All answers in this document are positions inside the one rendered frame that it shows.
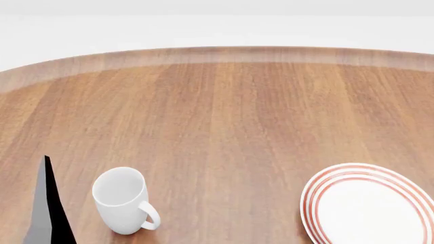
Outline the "white plate with red rings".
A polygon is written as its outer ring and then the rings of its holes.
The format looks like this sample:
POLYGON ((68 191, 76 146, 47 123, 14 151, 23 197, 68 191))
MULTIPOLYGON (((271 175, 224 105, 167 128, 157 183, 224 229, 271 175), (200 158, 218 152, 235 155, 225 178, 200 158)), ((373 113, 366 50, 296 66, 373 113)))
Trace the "white plate with red rings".
POLYGON ((303 188, 300 215, 313 244, 434 244, 434 199, 372 164, 317 172, 303 188))

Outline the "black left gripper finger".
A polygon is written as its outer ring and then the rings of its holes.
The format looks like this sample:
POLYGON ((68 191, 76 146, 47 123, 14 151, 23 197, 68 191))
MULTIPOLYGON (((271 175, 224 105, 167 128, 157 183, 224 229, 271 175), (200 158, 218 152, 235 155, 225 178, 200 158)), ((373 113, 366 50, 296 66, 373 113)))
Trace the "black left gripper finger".
POLYGON ((41 160, 31 223, 22 244, 77 244, 60 200, 49 156, 41 160))

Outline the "white ceramic mug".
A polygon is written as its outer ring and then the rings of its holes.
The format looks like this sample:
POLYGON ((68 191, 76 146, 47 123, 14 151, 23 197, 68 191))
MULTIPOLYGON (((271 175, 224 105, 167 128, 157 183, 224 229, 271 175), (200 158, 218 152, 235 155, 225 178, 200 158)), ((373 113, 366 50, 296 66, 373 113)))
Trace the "white ceramic mug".
POLYGON ((101 174, 92 196, 104 223, 118 234, 156 230, 161 225, 159 213, 149 203, 144 176, 134 168, 116 167, 101 174))

